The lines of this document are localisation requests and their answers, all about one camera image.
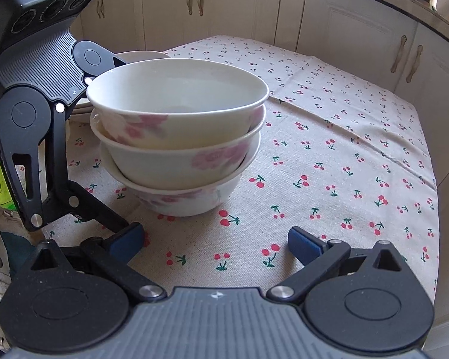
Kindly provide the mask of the white bowl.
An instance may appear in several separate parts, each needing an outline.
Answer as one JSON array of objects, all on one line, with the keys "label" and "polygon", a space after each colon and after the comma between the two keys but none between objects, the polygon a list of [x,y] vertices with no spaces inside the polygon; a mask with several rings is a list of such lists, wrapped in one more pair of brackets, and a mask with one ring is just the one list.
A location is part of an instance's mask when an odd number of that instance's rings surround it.
[{"label": "white bowl", "polygon": [[233,173],[260,137],[265,118],[266,107],[261,105],[254,112],[251,129],[242,137],[214,146],[180,150],[144,149],[118,143],[105,131],[97,111],[91,113],[91,130],[125,178],[148,188],[175,191],[208,185]]},{"label": "white bowl", "polygon": [[126,64],[96,77],[87,88],[109,136],[146,149],[221,144],[251,128],[268,85],[236,66],[165,58]]},{"label": "white bowl", "polygon": [[103,143],[99,145],[99,154],[102,166],[111,177],[124,185],[146,208],[165,216],[189,217],[208,212],[229,198],[244,171],[256,158],[260,144],[261,133],[259,132],[251,139],[250,150],[240,166],[229,176],[209,185],[178,191],[162,191],[133,183],[117,168],[109,150]]}]

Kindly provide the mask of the white kitchen cabinets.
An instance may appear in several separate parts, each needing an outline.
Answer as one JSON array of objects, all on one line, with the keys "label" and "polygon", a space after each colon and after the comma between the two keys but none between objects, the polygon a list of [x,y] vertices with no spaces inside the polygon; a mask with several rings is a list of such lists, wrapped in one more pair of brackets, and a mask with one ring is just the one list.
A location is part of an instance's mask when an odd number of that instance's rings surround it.
[{"label": "white kitchen cabinets", "polygon": [[411,0],[94,0],[74,30],[120,52],[214,36],[316,57],[418,114],[436,178],[436,322],[449,321],[449,26]]}]

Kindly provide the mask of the cherry print tablecloth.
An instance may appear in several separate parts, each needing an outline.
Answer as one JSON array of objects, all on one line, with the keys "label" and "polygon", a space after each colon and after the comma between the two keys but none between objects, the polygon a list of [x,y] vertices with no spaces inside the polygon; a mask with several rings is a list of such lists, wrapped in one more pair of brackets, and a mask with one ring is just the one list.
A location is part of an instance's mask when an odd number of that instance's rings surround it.
[{"label": "cherry print tablecloth", "polygon": [[238,66],[271,90],[259,154],[218,208],[175,218],[149,211],[105,170],[99,140],[69,127],[69,176],[146,230],[132,267],[175,286],[269,288],[300,269],[287,233],[369,248],[389,240],[430,296],[436,293],[436,178],[415,107],[316,57],[214,36],[172,57]]}]

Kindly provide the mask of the white bowl front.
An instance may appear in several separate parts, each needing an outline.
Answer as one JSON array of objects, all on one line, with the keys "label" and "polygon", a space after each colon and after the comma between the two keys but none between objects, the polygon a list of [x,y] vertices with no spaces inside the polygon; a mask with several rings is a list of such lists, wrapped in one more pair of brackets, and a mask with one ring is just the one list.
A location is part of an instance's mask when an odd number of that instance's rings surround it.
[{"label": "white bowl front", "polygon": [[251,139],[250,150],[240,166],[229,176],[209,185],[178,191],[162,191],[133,183],[117,168],[109,150],[103,143],[99,145],[99,154],[102,166],[111,177],[124,185],[146,208],[165,216],[189,217],[208,212],[229,198],[244,171],[256,158],[260,144],[261,133],[259,132]]}]

